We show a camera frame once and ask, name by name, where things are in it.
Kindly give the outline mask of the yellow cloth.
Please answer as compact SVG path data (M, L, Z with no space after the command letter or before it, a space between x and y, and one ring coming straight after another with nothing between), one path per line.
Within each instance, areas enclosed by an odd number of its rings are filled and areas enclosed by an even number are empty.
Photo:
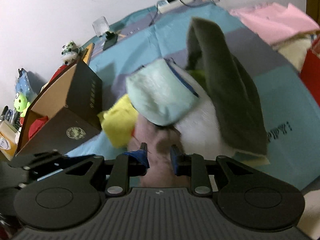
M131 140L138 118L128 94L124 94L109 110L98 114L102 130L115 148L125 147Z

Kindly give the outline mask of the teal purple patterned bedsheet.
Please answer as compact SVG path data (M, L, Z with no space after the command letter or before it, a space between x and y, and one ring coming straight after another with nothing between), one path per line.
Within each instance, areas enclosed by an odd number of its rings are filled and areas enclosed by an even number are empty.
M294 185L308 186L319 176L319 106L294 66L240 20L213 3L181 7L161 16L151 8L112 25L124 38L92 56L90 68L103 81L103 108L116 101L111 86L157 58L187 63L186 39L193 17L216 22L232 54L253 79L268 134L267 165L259 170Z

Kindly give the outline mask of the pink folded blanket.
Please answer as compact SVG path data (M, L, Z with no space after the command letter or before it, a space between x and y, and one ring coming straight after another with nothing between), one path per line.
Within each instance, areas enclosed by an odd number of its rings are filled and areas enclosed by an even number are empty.
M269 45L319 30L318 23L291 3L286 7L278 3L259 4L231 9L229 13Z

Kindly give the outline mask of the panda plush toy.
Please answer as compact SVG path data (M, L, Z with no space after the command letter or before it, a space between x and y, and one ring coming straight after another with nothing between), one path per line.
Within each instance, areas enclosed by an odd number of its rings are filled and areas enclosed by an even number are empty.
M73 61L75 61L78 58L81 52L82 52L82 48L77 46L76 43L73 40L71 40L70 42L68 42L66 45L62 47L61 60L63 64L65 65L71 64Z

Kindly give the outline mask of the red bag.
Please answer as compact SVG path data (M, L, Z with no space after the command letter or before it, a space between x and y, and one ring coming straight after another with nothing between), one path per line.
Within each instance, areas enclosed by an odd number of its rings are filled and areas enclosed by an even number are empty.
M313 41L311 47L307 51L299 77L307 87L315 101L318 103L318 105L320 96L319 65L319 37L317 37L317 39Z

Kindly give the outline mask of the red plush pepper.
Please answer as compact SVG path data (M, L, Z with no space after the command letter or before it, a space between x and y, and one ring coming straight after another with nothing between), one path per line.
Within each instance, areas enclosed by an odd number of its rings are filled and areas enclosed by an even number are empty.
M49 80L49 82L53 82L67 67L68 65L66 64L63 64L61 67L59 67L52 78Z

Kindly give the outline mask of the mint green towel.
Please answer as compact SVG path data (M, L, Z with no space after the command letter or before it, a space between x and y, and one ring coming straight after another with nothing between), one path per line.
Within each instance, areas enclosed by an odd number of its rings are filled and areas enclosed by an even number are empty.
M157 59L126 78L133 107L158 126L178 122L199 100L196 90L175 67L165 59Z

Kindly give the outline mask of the dark green plush cloth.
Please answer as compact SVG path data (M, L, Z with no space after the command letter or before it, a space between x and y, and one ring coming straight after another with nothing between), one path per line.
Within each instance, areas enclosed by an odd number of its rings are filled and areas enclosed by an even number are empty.
M186 69L203 71L225 143L242 152L265 156L267 131L257 88L228 48L221 28L213 21L193 17L187 49Z

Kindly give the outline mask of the white power strip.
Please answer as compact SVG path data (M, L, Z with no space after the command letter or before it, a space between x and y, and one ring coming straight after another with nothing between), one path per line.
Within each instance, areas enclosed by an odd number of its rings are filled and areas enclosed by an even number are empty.
M176 8L179 8L185 4L192 3L194 0L174 0L173 2L168 2L166 0L159 1L157 3L157 9L159 14L164 14Z

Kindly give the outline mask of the white fluffy plush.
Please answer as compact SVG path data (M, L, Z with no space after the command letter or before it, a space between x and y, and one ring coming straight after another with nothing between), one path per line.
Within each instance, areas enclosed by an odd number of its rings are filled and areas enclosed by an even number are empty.
M185 153L196 153L210 160L216 159L218 155L233 157L235 150L221 138L215 108L210 97L185 70L178 66L174 68L199 95L198 103L175 125L181 133L181 143Z

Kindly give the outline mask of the blue plastic bag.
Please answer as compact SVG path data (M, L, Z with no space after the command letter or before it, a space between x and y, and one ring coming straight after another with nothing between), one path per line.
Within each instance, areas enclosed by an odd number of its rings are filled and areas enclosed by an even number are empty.
M22 93L30 102L37 97L37 94L33 91L27 71L23 68L18 69L19 77L16 79L15 92Z

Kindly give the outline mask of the green frog plush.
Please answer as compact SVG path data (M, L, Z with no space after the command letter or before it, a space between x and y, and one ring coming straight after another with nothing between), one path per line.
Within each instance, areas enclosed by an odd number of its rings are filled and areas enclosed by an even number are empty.
M20 113L20 117L22 118L25 117L30 105L31 103L28 101L28 99L23 93L18 92L16 94L15 100L14 100L14 108L18 113Z

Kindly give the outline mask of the red item in box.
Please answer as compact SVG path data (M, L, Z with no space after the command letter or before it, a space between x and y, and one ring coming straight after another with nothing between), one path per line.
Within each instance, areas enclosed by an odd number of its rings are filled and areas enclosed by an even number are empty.
M46 124L49 120L48 116L44 116L41 118L36 119L30 126L28 132L29 140Z

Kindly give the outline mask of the yellow book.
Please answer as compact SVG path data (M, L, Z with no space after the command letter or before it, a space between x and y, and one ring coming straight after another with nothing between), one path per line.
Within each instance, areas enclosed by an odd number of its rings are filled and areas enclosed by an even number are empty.
M81 59L85 64L89 65L94 49L94 43L90 43L82 52Z

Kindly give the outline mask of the brown cardboard box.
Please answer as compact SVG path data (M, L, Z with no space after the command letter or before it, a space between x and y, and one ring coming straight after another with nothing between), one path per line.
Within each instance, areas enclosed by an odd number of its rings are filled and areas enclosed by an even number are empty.
M57 151L61 154L98 135L102 111L102 81L82 60L69 65L29 106L16 154ZM48 116L46 124L29 140L31 124Z

